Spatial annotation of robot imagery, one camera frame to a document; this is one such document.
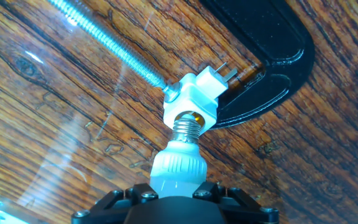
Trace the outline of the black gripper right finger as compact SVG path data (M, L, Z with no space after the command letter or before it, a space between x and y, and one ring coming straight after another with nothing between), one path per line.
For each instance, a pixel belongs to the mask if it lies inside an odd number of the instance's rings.
M193 198L215 203L228 223L279 224L279 211L263 207L244 190L203 182Z

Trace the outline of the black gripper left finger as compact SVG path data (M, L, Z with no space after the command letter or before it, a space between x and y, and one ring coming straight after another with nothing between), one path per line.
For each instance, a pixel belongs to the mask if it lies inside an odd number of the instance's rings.
M73 213L71 223L124 223L132 207L156 199L158 193L149 184L135 184L126 190L112 190L91 208Z

